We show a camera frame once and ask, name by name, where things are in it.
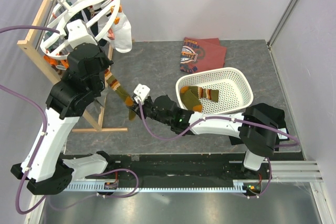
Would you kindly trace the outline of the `olive striped sock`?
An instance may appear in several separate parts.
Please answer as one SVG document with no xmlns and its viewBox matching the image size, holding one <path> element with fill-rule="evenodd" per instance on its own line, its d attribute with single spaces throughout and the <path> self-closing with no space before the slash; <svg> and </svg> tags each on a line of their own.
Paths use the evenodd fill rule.
<svg viewBox="0 0 336 224">
<path fill-rule="evenodd" d="M 134 101 L 132 100 L 129 93 L 123 88 L 120 84 L 118 79 L 111 73 L 109 69 L 104 71 L 105 81 L 108 86 L 119 96 L 119 98 L 123 101 L 123 103 L 128 107 L 131 108 L 134 106 Z M 129 109 L 129 120 L 132 121 L 136 117 L 136 113 Z"/>
<path fill-rule="evenodd" d="M 208 99 L 213 102 L 219 101 L 219 90 L 205 89 L 199 86 L 184 86 L 180 89 L 180 98 L 188 110 L 202 112 L 201 99 Z"/>
</svg>

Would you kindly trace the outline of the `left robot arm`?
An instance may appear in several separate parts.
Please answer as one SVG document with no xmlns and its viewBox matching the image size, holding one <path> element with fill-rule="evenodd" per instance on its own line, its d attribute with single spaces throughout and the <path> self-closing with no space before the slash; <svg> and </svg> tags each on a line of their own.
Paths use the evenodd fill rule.
<svg viewBox="0 0 336 224">
<path fill-rule="evenodd" d="M 33 195 L 56 195 L 73 180 L 99 174 L 111 178 L 115 165 L 105 152 L 78 159 L 61 159 L 60 152 L 87 106 L 105 89 L 104 72 L 112 65 L 98 45 L 83 43 L 67 57 L 69 67 L 51 89 L 43 113 L 46 120 L 26 159 L 11 168 L 18 179 L 28 181 Z"/>
</svg>

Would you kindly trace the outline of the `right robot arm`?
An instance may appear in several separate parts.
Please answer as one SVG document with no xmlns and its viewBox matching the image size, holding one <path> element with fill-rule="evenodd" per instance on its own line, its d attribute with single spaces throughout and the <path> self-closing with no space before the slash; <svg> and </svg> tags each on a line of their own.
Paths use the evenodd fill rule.
<svg viewBox="0 0 336 224">
<path fill-rule="evenodd" d="M 254 178 L 265 158 L 275 152 L 279 123 L 274 118 L 275 108 L 259 103 L 249 106 L 242 113 L 204 114 L 178 107 L 167 95 L 155 100 L 147 97 L 144 101 L 134 101 L 128 106 L 140 119 L 153 119 L 170 127 L 179 136 L 215 134 L 226 135 L 232 145 L 247 147 L 241 174 Z"/>
</svg>

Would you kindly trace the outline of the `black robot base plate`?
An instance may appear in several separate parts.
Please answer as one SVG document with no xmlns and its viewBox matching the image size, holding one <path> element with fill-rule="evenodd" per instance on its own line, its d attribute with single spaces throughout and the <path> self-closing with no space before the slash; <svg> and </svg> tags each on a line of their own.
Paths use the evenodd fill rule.
<svg viewBox="0 0 336 224">
<path fill-rule="evenodd" d="M 132 187 L 135 178 L 125 172 L 129 169 L 138 176 L 140 188 L 206 188 L 232 187 L 234 180 L 269 178 L 269 165 L 262 164 L 258 171 L 243 167 L 243 153 L 238 154 L 148 154 L 139 159 L 130 155 L 111 155 L 106 171 L 118 170 L 120 186 Z"/>
</svg>

